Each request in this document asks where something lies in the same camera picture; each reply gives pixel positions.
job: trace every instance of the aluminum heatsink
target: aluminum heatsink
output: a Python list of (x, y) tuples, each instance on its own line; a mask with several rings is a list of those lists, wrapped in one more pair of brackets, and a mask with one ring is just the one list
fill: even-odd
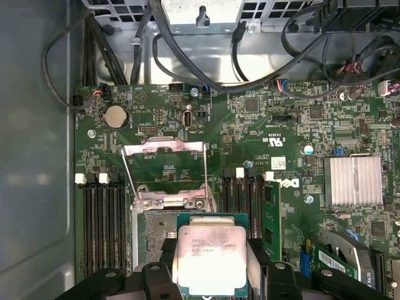
[(338, 157), (324, 160), (328, 206), (382, 205), (380, 157)]

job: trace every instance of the motherboard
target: motherboard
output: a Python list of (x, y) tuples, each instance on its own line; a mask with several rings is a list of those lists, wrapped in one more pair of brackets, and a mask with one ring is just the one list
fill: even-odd
[[(307, 96), (329, 83), (287, 88)], [(77, 98), (97, 89), (81, 88)], [(319, 100), (287, 97), (273, 82), (240, 94), (188, 84), (105, 86), (75, 116), (77, 281), (108, 266), (129, 275), (158, 260), (164, 239), (176, 238), (179, 212), (247, 213), (247, 237), (305, 275), (325, 264), (363, 280), (351, 259), (320, 244), (333, 232), (378, 251), (374, 287), (395, 297), (398, 113), (399, 97), (379, 97), (372, 84)], [(150, 142), (161, 146), (128, 153)], [(160, 191), (164, 202), (136, 209), (141, 193)], [(204, 191), (207, 201), (165, 201), (183, 191)]]

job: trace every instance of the gray metal wall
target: gray metal wall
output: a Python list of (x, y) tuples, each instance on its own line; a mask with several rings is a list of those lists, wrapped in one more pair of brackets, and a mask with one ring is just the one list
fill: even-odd
[[(66, 27), (70, 14), (76, 17), (78, 3), (2, 2), (0, 299), (54, 299), (74, 284), (68, 117), (44, 83), (41, 51)], [(64, 96), (68, 86), (78, 83), (80, 48), (74, 38), (70, 43), (70, 59), (67, 39), (49, 55), (51, 74)]]

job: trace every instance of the chipset heatsink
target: chipset heatsink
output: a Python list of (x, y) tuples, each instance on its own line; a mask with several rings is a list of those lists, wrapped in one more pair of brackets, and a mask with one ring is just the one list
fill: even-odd
[(327, 205), (383, 205), (380, 157), (326, 158), (324, 175)]
[(226, 217), (192, 217), (178, 232), (173, 277), (193, 296), (235, 296), (246, 287), (246, 230)]

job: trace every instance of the mounting screw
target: mounting screw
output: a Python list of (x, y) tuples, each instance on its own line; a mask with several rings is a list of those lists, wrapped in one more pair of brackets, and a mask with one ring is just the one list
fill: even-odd
[(286, 268), (285, 264), (278, 262), (274, 265), (275, 268), (279, 269), (279, 270), (283, 270)]
[(204, 203), (202, 201), (196, 201), (195, 207), (196, 208), (203, 208), (204, 207)]
[(159, 34), (158, 28), (157, 27), (152, 27), (151, 28), (151, 33), (153, 36), (156, 36), (157, 34)]
[(255, 33), (256, 32), (256, 27), (254, 25), (249, 25), (247, 27), (247, 32), (248, 33)]
[(107, 278), (115, 277), (115, 276), (117, 276), (117, 274), (115, 272), (109, 272), (109, 273), (106, 274)]
[(190, 96), (197, 97), (199, 95), (199, 89), (196, 87), (192, 87), (190, 89)]
[(330, 270), (322, 270), (321, 274), (326, 276), (326, 277), (332, 277), (333, 273)]
[(87, 136), (91, 139), (94, 139), (96, 137), (96, 131), (93, 129), (90, 129), (87, 131)]
[(311, 204), (311, 203), (314, 202), (314, 197), (312, 197), (311, 195), (307, 195), (307, 196), (304, 198), (304, 202), (307, 203), (307, 204)]

